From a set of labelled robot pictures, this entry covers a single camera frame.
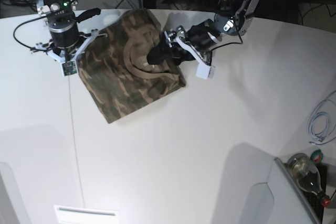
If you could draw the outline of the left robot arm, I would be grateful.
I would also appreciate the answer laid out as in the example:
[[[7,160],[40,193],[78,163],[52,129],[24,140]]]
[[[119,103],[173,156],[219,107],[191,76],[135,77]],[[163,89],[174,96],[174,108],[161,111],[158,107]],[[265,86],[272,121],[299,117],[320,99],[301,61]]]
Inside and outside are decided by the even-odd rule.
[[[226,35],[242,38],[254,17],[259,0],[216,0],[213,19],[207,19],[189,30],[178,26],[160,34],[159,43],[148,55],[150,65],[159,65],[171,59],[175,65],[197,60],[201,66],[212,65],[213,51],[223,47]]]

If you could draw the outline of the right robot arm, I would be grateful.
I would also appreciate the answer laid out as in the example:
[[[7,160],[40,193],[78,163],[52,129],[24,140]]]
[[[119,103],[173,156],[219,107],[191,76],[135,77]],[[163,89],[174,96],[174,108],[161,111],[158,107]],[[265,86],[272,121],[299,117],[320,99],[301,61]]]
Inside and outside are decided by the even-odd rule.
[[[81,41],[89,38],[93,33],[85,34],[78,30],[78,24],[93,16],[100,15],[101,9],[93,8],[76,16],[77,0],[37,0],[37,12],[39,17],[24,22],[18,27],[25,24],[42,20],[48,27],[51,40],[45,44],[37,43],[35,47],[30,47],[19,42],[31,52],[49,51],[55,48],[68,49],[77,46]]]

